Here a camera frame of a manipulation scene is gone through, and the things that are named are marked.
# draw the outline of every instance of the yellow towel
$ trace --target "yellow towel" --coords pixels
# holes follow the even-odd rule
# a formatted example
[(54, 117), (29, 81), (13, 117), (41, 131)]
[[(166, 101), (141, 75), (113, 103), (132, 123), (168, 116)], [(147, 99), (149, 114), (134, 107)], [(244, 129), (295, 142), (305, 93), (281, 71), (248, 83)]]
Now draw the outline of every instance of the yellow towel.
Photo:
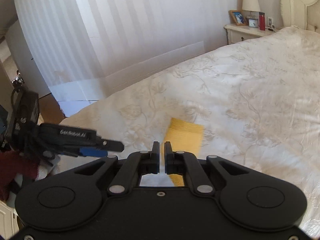
[[(203, 139), (204, 127), (199, 124), (188, 123), (176, 118), (171, 119), (171, 124), (161, 145), (161, 153), (164, 156), (164, 143), (171, 142), (172, 150), (191, 152), (198, 156)], [(184, 186), (180, 175), (169, 175), (176, 187)]]

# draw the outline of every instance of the red bottle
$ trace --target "red bottle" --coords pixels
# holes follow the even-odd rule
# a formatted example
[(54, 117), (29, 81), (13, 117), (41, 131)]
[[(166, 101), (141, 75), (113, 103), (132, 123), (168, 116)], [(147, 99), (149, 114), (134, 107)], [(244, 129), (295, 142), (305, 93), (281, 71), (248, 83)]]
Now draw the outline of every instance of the red bottle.
[(260, 21), (260, 30), (265, 31), (266, 30), (265, 13), (262, 13), (262, 12), (259, 13), (259, 21)]

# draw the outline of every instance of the alarm clock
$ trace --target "alarm clock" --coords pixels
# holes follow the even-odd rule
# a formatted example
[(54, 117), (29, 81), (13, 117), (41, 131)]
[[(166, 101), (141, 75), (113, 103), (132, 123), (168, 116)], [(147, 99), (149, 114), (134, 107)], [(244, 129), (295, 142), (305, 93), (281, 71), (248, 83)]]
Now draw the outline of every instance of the alarm clock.
[(259, 21), (258, 19), (248, 19), (249, 27), (252, 28), (259, 28)]

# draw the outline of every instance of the floral pattern bedding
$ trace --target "floral pattern bedding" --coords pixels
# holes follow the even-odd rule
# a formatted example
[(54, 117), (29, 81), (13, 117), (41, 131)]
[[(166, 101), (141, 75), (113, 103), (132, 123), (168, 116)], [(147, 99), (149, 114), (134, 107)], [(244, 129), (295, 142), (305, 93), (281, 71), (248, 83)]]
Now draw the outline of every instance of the floral pattern bedding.
[[(126, 158), (162, 142), (171, 118), (202, 124), (199, 157), (215, 154), (303, 190), (301, 228), (320, 235), (320, 35), (295, 27), (229, 45), (168, 68), (62, 124), (121, 140)], [(91, 158), (63, 157), (62, 170)], [(165, 174), (151, 185), (170, 184)]]

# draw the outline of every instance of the striped wall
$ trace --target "striped wall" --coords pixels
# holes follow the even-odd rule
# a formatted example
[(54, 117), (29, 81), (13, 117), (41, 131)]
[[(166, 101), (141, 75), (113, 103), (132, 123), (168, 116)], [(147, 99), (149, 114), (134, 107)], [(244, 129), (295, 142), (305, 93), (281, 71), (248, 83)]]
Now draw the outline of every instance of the striped wall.
[(99, 100), (227, 44), (237, 0), (15, 0), (58, 101)]

